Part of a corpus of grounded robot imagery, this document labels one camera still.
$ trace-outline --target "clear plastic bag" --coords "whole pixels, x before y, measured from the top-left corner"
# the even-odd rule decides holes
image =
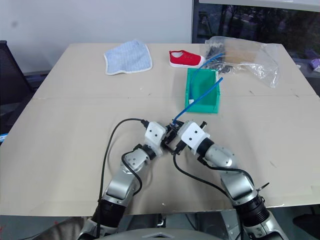
[[[207,60],[223,53],[222,57],[211,61],[205,68],[218,70],[220,74],[247,70],[270,88],[275,88],[280,76],[278,47],[273,43],[213,36],[205,41],[201,53]]]

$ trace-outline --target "white shoe sole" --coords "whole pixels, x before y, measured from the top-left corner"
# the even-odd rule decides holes
[[[198,65],[194,65],[194,66],[192,66],[192,65],[184,65],[184,64],[176,64],[176,63],[170,62],[170,60],[169,60],[169,64],[171,65],[171,67],[174,67],[174,68],[198,69],[206,61],[206,59],[203,56],[200,56],[200,57],[201,57],[201,60],[200,60],[199,64]]]

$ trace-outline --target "red canvas sneaker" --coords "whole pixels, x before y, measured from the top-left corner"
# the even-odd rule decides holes
[[[205,58],[185,50],[169,51],[170,65],[174,68],[199,68],[205,62]]]

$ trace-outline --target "beige tabletop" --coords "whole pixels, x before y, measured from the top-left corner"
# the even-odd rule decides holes
[[[125,118],[166,125],[184,107],[187,70],[169,65],[169,50],[200,52],[199,44],[148,44],[153,68],[105,74],[103,53],[118,44],[70,45],[0,147],[0,214],[91,216],[97,206],[102,160],[113,127]],[[281,77],[272,89],[248,72],[220,84],[219,114],[186,113],[206,121],[206,131],[232,150],[268,207],[320,203],[320,99],[282,45]],[[117,131],[104,187],[120,156],[143,142],[144,128],[128,122]],[[217,185],[219,175],[188,149],[177,158],[184,170]],[[230,209],[220,192],[178,172],[172,156],[153,161],[128,214]]]

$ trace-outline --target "blue tube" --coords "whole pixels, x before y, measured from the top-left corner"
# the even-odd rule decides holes
[[[172,121],[172,124],[174,125],[177,121],[177,119],[184,114],[189,108],[191,108],[193,105],[195,105],[196,103],[198,103],[201,99],[203,99],[205,96],[207,96],[213,89],[215,89],[218,84],[223,80],[223,77],[220,77],[220,79],[210,88],[208,89],[203,95],[201,95],[200,97],[198,97],[193,103],[189,104],[185,109],[183,109]]]
[[[191,81],[189,83],[189,99],[193,99],[192,96],[192,82],[195,78],[195,76],[197,75],[197,73],[199,72],[199,70],[204,67],[205,65],[207,65],[208,63],[212,62],[213,60],[220,58],[223,55],[223,53],[219,53],[218,55],[213,56],[212,58],[210,58],[209,60],[207,60],[206,62],[204,62],[204,64],[202,64],[193,74],[192,74],[192,78]]]

